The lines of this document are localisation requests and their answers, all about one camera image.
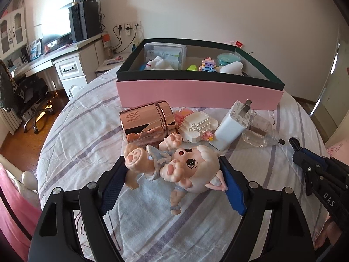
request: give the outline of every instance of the wooden floor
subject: wooden floor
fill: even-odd
[[[32,124],[28,126],[28,133],[25,134],[22,122],[14,135],[9,133],[6,136],[0,153],[21,171],[31,171],[36,175],[36,166],[46,137],[68,101],[65,92],[58,91],[58,96],[52,100],[55,115],[45,115],[37,122],[39,134],[34,134]]]

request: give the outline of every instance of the pink pillow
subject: pink pillow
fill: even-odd
[[[35,227],[41,215],[41,210],[33,207],[13,186],[6,170],[0,164],[0,186],[18,220],[25,229],[34,234]],[[0,229],[14,251],[24,260],[28,260],[30,240],[22,233],[0,199]]]
[[[327,152],[335,159],[349,165],[349,139],[345,139],[329,147]]]

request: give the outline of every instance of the pink blanket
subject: pink blanket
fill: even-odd
[[[13,186],[12,182],[8,178],[6,170],[1,164],[0,186],[17,218],[20,220],[25,229],[31,235],[33,235],[36,224],[38,223],[39,217],[41,215],[41,210],[33,207],[18,193],[17,189]],[[13,221],[1,199],[0,218],[0,229],[2,230],[6,239],[8,240],[14,251],[17,252],[17,254],[24,261],[27,261],[30,241]]]

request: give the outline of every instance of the hand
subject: hand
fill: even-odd
[[[341,229],[332,218],[329,218],[323,225],[323,229],[315,241],[314,249],[317,250],[319,247],[322,247],[327,237],[329,238],[331,245],[335,245],[341,234]]]
[[[177,133],[172,133],[159,145],[159,150],[176,149],[182,145],[182,136]]]
[[[160,169],[160,176],[165,181],[177,183],[184,178],[184,168],[178,160],[174,159]]]

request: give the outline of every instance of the pig figurine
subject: pig figurine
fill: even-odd
[[[179,203],[188,192],[228,189],[219,169],[218,155],[213,150],[207,146],[184,149],[180,148],[181,144],[182,137],[172,133],[159,144],[159,149],[150,145],[142,149],[130,143],[124,152],[125,166],[129,169],[125,184],[129,188],[139,187],[136,177],[141,173],[148,181],[162,177],[176,184],[170,196],[173,215],[181,213]]]

